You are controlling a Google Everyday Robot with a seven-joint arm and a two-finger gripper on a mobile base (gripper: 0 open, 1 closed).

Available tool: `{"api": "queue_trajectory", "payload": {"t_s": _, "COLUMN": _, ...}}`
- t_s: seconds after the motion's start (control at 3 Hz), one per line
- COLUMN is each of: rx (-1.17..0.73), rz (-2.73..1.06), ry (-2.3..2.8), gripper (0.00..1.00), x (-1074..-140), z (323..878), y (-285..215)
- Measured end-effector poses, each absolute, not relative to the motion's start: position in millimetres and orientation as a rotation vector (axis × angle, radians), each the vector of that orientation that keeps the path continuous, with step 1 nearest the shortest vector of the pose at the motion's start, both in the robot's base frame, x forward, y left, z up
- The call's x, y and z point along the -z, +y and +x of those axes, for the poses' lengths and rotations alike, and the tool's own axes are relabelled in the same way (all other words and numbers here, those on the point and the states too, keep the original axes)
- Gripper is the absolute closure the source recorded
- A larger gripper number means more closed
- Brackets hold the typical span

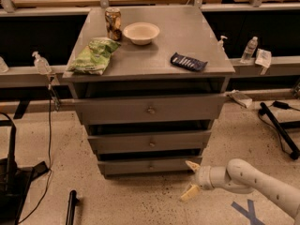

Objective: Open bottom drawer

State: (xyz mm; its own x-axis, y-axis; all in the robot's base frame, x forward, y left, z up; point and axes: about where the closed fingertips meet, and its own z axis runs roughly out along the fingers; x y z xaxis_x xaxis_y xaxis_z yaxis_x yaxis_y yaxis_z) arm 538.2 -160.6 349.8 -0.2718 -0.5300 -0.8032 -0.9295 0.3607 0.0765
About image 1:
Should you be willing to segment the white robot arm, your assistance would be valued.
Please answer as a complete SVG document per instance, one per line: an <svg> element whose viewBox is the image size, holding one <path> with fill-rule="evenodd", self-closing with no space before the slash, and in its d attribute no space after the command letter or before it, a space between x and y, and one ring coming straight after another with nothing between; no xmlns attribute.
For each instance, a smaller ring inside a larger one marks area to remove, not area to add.
<svg viewBox="0 0 300 225"><path fill-rule="evenodd" d="M186 161L194 172L194 181L189 184L180 200L185 202L195 197L200 190L222 188L231 193L249 194L259 191L300 225L300 189L267 175L243 159L231 159L226 166L201 166Z"/></svg>

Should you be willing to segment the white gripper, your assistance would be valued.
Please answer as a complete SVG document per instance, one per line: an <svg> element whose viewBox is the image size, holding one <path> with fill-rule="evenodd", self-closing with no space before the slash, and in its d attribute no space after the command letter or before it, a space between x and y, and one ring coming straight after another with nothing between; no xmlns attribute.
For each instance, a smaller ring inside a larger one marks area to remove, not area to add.
<svg viewBox="0 0 300 225"><path fill-rule="evenodd" d="M226 169L221 166L200 166L198 163L187 160L186 164L195 172L196 184L189 184L183 194L180 196L182 202L186 202L199 194L200 188L204 190L213 190L223 188L228 183Z"/></svg>

